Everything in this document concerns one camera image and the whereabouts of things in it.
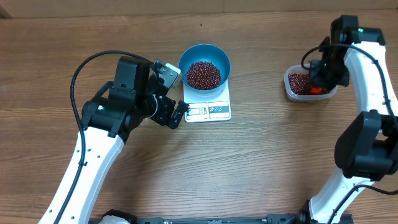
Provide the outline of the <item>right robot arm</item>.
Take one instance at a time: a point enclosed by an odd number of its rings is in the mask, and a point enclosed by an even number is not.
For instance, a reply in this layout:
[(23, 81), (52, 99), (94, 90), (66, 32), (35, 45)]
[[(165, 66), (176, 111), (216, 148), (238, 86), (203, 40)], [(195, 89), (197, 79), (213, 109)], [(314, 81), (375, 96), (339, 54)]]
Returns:
[(335, 144), (336, 169), (304, 205), (297, 223), (352, 223), (344, 211), (364, 190), (397, 172), (397, 97), (386, 67), (386, 41), (377, 28), (360, 27), (357, 16), (342, 15), (330, 36), (316, 47), (320, 60), (308, 70), (311, 90), (354, 85), (358, 115)]

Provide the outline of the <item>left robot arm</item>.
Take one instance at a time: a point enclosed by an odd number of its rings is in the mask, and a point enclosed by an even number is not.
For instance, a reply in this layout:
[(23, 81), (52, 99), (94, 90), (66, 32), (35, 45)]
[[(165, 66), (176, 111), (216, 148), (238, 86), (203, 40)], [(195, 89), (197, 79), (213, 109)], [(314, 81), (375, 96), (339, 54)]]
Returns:
[(78, 116), (78, 137), (63, 179), (41, 223), (88, 223), (106, 175), (130, 132), (149, 118), (178, 127), (188, 105), (167, 98), (179, 68), (143, 58), (119, 59), (114, 81), (103, 85)]

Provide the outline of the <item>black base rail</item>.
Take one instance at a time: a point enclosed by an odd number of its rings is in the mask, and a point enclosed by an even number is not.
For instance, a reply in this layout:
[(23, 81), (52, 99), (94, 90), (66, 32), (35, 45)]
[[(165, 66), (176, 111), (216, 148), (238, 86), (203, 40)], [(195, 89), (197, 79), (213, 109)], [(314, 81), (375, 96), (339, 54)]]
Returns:
[(137, 218), (130, 213), (120, 210), (108, 210), (100, 219), (90, 220), (89, 224), (104, 223), (131, 223), (131, 224), (299, 224), (317, 223), (310, 220), (307, 211), (299, 211), (299, 214), (270, 214), (266, 217), (233, 217), (233, 218)]

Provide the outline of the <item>white digital kitchen scale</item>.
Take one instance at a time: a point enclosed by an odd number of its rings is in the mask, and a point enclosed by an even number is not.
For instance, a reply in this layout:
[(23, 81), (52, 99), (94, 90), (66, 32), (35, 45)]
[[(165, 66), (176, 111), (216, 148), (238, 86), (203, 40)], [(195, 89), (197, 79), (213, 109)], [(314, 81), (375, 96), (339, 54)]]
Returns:
[(211, 91), (196, 90), (184, 84), (183, 97), (188, 104), (185, 113), (188, 123), (229, 121), (232, 117), (228, 81)]

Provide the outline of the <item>red measuring scoop blue handle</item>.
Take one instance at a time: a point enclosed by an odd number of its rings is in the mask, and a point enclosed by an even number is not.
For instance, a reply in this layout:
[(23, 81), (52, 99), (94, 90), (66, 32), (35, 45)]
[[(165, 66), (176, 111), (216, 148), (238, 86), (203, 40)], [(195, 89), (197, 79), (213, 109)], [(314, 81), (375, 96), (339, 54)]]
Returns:
[(310, 86), (308, 89), (308, 93), (310, 95), (322, 95), (324, 92), (323, 88)]

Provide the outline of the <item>red beans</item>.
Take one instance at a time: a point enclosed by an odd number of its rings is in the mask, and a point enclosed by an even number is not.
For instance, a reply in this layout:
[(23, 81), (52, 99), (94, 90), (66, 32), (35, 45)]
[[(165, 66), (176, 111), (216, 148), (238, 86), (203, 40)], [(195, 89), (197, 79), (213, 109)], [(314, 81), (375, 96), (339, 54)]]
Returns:
[[(310, 87), (308, 73), (289, 73), (288, 80), (293, 93), (296, 95), (310, 95), (308, 93)], [(323, 90), (323, 95), (328, 93), (325, 89)]]

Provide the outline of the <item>clear plastic food container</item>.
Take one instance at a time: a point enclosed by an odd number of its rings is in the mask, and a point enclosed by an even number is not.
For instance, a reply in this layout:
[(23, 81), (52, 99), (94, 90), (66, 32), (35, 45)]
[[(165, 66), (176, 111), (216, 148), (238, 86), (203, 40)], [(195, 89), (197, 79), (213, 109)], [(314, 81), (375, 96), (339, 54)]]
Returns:
[(325, 100), (332, 98), (337, 90), (338, 87), (335, 86), (334, 89), (332, 89), (329, 93), (327, 94), (322, 94), (322, 95), (297, 95), (292, 91), (292, 88), (289, 83), (289, 75), (291, 73), (305, 73), (306, 70), (302, 68), (301, 65), (294, 65), (290, 67), (285, 75), (284, 75), (284, 85), (285, 85), (285, 92), (287, 95), (287, 98), (291, 101), (317, 101), (317, 100)]

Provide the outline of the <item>blue metal bowl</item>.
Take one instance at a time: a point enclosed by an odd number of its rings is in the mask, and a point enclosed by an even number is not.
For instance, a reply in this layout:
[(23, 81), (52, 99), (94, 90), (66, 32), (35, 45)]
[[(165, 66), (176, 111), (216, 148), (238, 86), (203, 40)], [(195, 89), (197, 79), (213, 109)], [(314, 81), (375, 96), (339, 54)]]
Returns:
[(221, 90), (231, 74), (229, 57), (221, 48), (211, 44), (194, 45), (184, 51), (178, 67), (182, 71), (183, 84), (202, 94)]

